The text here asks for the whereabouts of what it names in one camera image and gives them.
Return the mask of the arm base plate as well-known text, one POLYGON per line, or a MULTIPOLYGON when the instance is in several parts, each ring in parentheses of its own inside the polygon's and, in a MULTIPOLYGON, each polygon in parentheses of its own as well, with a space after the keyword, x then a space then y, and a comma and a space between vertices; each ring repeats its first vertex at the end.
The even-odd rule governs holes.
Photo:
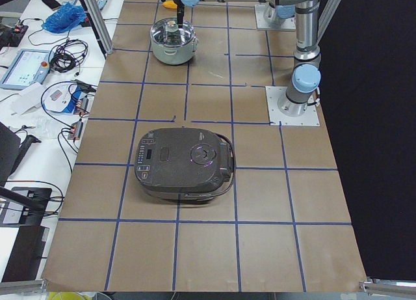
POLYGON ((275 31, 295 31, 295 6, 270 4, 255 5, 257 29, 275 31))
POLYGON ((266 86, 266 101, 270 125, 319 127, 317 106, 312 96, 303 104, 291 102, 287 87, 266 86))

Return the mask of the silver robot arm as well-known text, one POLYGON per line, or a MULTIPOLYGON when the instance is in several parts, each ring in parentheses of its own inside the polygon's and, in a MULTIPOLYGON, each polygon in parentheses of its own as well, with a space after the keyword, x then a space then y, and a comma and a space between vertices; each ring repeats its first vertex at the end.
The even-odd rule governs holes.
POLYGON ((296 48, 293 51, 293 69, 284 95, 277 101, 279 111, 285 116, 299 117, 306 112, 309 99, 321 80, 318 45, 320 0, 173 0, 177 5, 177 18, 182 24, 185 7, 193 8, 200 2, 246 2, 265 4, 264 18, 273 23, 284 20, 284 8, 294 17, 296 48))

